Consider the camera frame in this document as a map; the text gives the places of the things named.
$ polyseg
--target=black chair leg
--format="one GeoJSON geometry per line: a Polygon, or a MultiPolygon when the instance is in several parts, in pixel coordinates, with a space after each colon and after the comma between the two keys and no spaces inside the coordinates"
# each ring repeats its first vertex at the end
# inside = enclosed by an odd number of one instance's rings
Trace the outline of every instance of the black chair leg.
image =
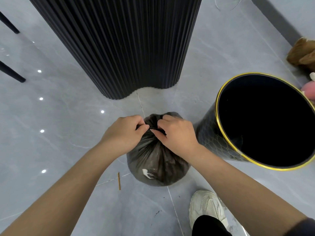
{"type": "Polygon", "coordinates": [[[0,20],[6,24],[15,34],[18,34],[20,31],[3,15],[0,11],[0,20]]]}
{"type": "Polygon", "coordinates": [[[6,73],[7,75],[11,76],[12,78],[16,79],[17,81],[24,83],[26,79],[24,79],[21,75],[11,69],[9,66],[5,65],[3,62],[0,61],[0,71],[6,73]]]}

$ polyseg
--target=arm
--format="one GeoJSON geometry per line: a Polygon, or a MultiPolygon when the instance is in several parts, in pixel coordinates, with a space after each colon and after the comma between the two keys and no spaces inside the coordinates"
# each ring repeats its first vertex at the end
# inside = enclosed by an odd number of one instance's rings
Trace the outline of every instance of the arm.
{"type": "Polygon", "coordinates": [[[139,115],[119,118],[101,141],[23,212],[1,236],[70,235],[106,168],[149,129],[139,115]]]}
{"type": "Polygon", "coordinates": [[[152,130],[155,136],[199,171],[251,236],[281,236],[306,219],[272,191],[200,145],[191,122],[165,115],[158,126],[166,136],[152,130]]]}

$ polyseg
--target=black pants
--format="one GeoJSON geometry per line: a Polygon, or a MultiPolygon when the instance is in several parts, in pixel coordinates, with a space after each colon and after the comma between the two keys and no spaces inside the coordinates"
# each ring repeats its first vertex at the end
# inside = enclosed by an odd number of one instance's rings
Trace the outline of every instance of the black pants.
{"type": "Polygon", "coordinates": [[[197,218],[192,228],[192,236],[213,235],[232,236],[220,222],[209,215],[201,215],[197,218]]]}

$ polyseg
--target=white sneaker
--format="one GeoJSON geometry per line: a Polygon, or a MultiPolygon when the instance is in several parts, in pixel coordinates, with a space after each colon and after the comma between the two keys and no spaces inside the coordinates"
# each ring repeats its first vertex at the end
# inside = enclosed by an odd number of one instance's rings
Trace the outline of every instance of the white sneaker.
{"type": "Polygon", "coordinates": [[[196,219],[201,215],[209,215],[220,220],[225,228],[229,226],[217,195],[208,190],[198,190],[191,198],[189,206],[189,221],[191,228],[196,219]]]}

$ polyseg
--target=gold rim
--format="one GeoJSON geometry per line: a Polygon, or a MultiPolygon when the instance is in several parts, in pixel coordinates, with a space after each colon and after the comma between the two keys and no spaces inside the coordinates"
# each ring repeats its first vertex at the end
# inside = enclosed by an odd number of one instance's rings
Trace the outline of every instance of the gold rim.
{"type": "Polygon", "coordinates": [[[230,139],[227,137],[227,135],[225,134],[225,131],[223,130],[222,126],[221,126],[221,123],[220,123],[220,120],[219,120],[219,114],[218,114],[218,103],[219,103],[219,96],[222,92],[222,90],[224,89],[224,87],[229,83],[231,82],[231,80],[239,77],[239,76],[242,76],[242,75],[248,75],[248,74],[260,74],[260,75],[266,75],[266,76],[270,76],[270,77],[273,77],[273,78],[276,78],[276,79],[279,79],[283,82],[285,82],[286,84],[288,84],[289,86],[293,87],[295,90],[297,90],[299,93],[301,93],[301,95],[304,97],[304,99],[309,103],[309,105],[312,107],[313,109],[313,112],[315,113],[315,108],[313,106],[313,104],[310,102],[310,100],[308,98],[306,98],[304,96],[304,94],[295,86],[293,86],[292,84],[290,84],[289,82],[287,82],[286,80],[284,79],[281,79],[279,77],[276,77],[276,76],[273,76],[273,75],[269,75],[269,74],[265,74],[265,73],[259,73],[259,72],[248,72],[248,73],[243,73],[243,74],[240,74],[240,75],[236,75],[232,78],[230,78],[228,81],[226,81],[222,87],[220,88],[219,92],[218,92],[218,95],[216,97],[216,100],[215,100],[215,118],[216,118],[216,121],[218,123],[218,126],[219,126],[219,129],[224,137],[224,139],[230,144],[230,146],[234,149],[234,151],[236,151],[238,154],[240,154],[242,157],[244,157],[245,159],[247,159],[248,161],[260,166],[260,167],[264,167],[264,168],[267,168],[267,169],[270,169],[270,170],[282,170],[282,171],[285,171],[285,170],[296,170],[296,169],[299,169],[301,167],[304,167],[306,166],[307,164],[309,164],[313,159],[315,159],[315,155],[313,155],[307,162],[304,162],[303,164],[299,165],[299,166],[296,166],[296,167],[292,167],[292,168],[275,168],[275,167],[270,167],[270,166],[266,166],[266,165],[263,165],[259,162],[256,162],[255,160],[249,158],[247,155],[245,155],[244,153],[242,153],[231,141],[230,139]]]}

